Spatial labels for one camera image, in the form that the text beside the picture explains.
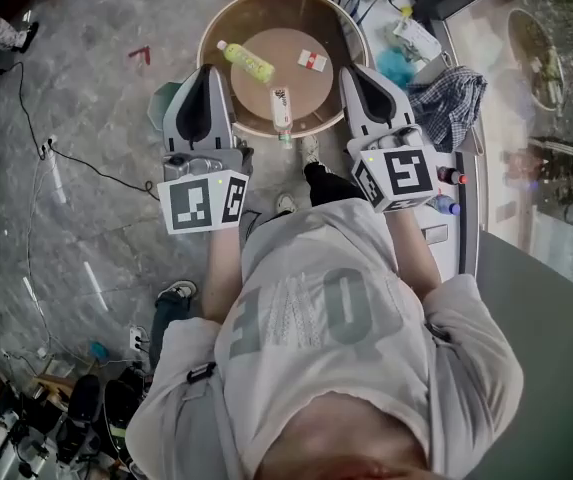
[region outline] power cord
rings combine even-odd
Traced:
[[[146,180],[146,182],[144,183],[144,188],[142,187],[137,187],[135,185],[131,185],[130,183],[126,183],[125,181],[120,180],[119,178],[115,178],[114,176],[111,176],[110,174],[104,174],[102,172],[99,172],[97,170],[96,167],[94,167],[93,165],[89,164],[88,162],[85,162],[84,160],[80,160],[79,158],[75,158],[73,156],[69,156],[69,155],[65,155],[64,153],[57,151],[54,147],[53,147],[53,139],[48,139],[48,147],[50,148],[50,150],[59,155],[62,156],[64,158],[67,158],[68,160],[72,160],[73,162],[77,162],[80,163],[82,165],[85,165],[86,167],[89,167],[90,169],[92,169],[93,171],[95,171],[98,175],[100,175],[102,178],[108,178],[109,180],[113,180],[116,181],[117,183],[124,185],[125,187],[131,188],[133,190],[137,190],[138,192],[143,192],[145,194],[148,194],[150,197],[152,197],[155,201],[159,201],[159,197],[157,197],[155,194],[153,194],[152,190],[153,187],[155,186],[153,184],[152,181],[150,180]]]
[[[0,76],[5,75],[6,73],[12,71],[17,66],[21,68],[21,77],[19,79],[19,104],[21,105],[22,110],[26,115],[26,120],[28,121],[28,127],[30,128],[30,136],[33,139],[33,144],[35,144],[35,150],[37,151],[37,155],[39,156],[40,160],[45,160],[46,154],[42,153],[42,151],[39,150],[39,144],[37,144],[37,139],[35,138],[35,130],[33,130],[33,123],[30,120],[30,115],[28,114],[28,110],[26,110],[26,106],[24,105],[24,98],[22,97],[22,88],[24,87],[24,63],[20,60],[18,62],[15,62],[15,64],[13,64],[8,69],[0,69]]]

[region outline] red-capped bottle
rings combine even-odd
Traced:
[[[468,178],[453,167],[439,167],[437,169],[437,179],[449,185],[464,185]]]

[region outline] bottle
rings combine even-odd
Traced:
[[[270,90],[270,108],[273,114],[273,126],[277,138],[284,149],[293,149],[291,130],[293,129],[293,114],[290,106],[288,87],[273,87]]]
[[[464,185],[468,181],[465,174],[452,167],[440,167],[437,169],[437,179],[449,185]]]
[[[462,210],[452,197],[443,194],[433,197],[426,204],[444,215],[459,215]]]
[[[246,73],[262,83],[269,84],[275,74],[275,67],[239,44],[217,43],[217,48],[224,52],[227,61],[242,68]]]

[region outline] plaid shirt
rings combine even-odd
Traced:
[[[435,149],[452,153],[479,115],[488,82],[465,66],[446,69],[431,84],[407,87],[415,120]]]

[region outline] gray tiled floor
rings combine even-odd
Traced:
[[[199,37],[229,1],[36,4],[34,16],[41,28],[22,60],[24,99],[39,139],[55,134],[62,152],[131,183],[159,182],[163,146],[146,117],[149,97],[163,82],[182,79],[194,69]],[[127,57],[145,44],[152,49],[151,66]],[[0,66],[14,60],[0,54]],[[112,358],[132,357],[129,324],[148,327],[155,294],[173,280],[202,282],[207,237],[168,236],[156,201],[60,158],[62,204],[52,175],[44,175],[47,162],[36,173],[18,83],[18,70],[0,77],[0,348],[26,354],[40,366],[34,352],[46,335],[23,279],[28,277],[31,188],[43,176],[30,252],[34,292],[48,325],[79,355],[87,356],[90,341],[98,340]],[[341,170],[343,144],[334,134],[320,139],[323,160]],[[249,204],[271,211],[272,200],[284,187],[304,201],[307,187],[296,152],[265,140],[251,145],[257,153]],[[52,350],[62,353],[56,342]],[[23,362],[12,364],[16,376],[27,378]],[[8,372],[1,354],[0,368]]]

